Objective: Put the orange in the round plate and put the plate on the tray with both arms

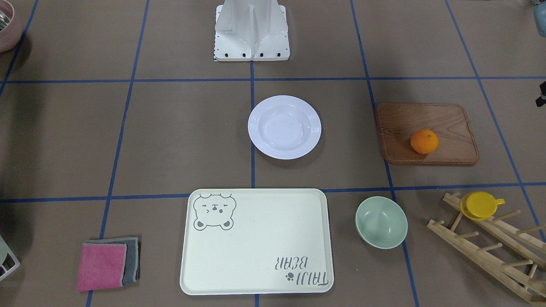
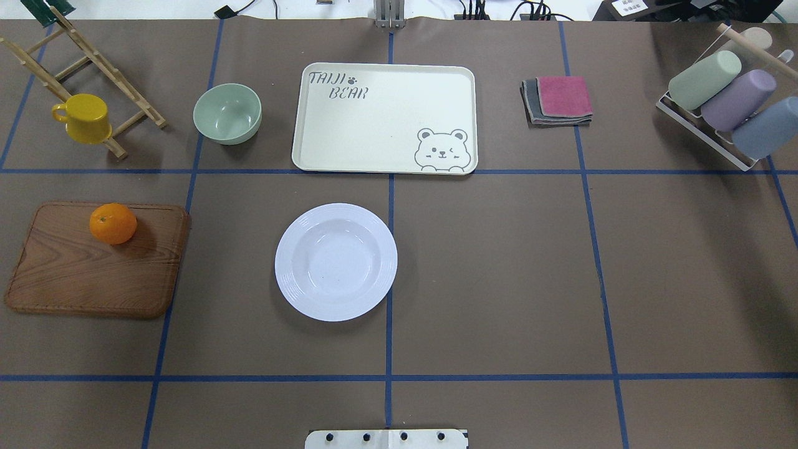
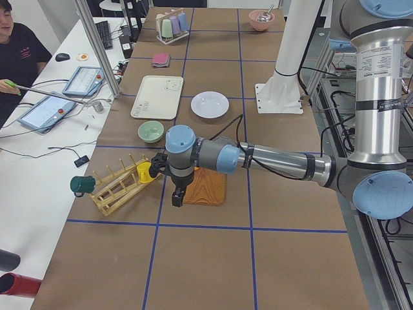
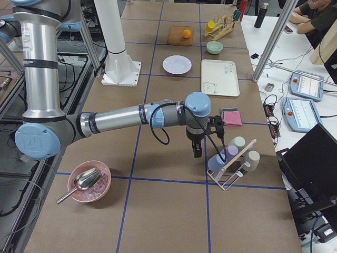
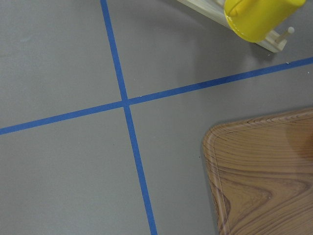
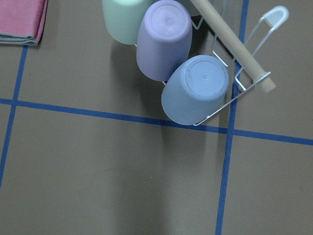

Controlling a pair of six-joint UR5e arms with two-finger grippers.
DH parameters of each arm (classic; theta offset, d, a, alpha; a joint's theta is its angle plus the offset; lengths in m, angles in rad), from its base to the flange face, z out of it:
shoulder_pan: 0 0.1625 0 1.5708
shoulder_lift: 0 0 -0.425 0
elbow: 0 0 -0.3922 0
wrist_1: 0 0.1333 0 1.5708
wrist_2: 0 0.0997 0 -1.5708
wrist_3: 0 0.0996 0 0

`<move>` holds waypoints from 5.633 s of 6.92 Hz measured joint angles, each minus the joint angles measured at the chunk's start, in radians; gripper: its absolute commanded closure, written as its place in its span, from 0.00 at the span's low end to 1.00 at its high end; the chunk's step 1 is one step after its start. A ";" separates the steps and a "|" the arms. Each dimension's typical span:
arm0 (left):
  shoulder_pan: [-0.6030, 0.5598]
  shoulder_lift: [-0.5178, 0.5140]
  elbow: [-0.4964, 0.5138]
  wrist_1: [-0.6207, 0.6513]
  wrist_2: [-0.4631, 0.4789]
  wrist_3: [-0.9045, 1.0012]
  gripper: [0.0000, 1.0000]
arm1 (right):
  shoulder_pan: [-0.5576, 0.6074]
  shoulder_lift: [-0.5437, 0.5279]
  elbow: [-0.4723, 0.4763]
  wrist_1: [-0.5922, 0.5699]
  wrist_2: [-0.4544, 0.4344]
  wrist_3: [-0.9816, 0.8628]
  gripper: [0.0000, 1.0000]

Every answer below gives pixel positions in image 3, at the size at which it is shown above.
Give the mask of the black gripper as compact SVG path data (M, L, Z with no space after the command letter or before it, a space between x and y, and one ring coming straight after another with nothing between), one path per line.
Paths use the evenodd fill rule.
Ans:
M182 207L183 206L183 199L185 197L186 188L193 182L194 180L194 172L186 176L178 176L174 173L171 175L171 180L175 185L175 191L172 194L172 205L174 207Z

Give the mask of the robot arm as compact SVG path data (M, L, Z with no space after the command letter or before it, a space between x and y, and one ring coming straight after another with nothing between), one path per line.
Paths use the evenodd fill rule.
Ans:
M343 195L362 213L379 220L412 208L412 178L399 153L403 49L412 33L411 1L334 1L333 49L356 50L355 145L346 158L289 152L251 143L209 140L187 125L166 133L164 173L176 188L172 204L183 204L186 188L201 167L231 174L257 167L291 180L314 181Z

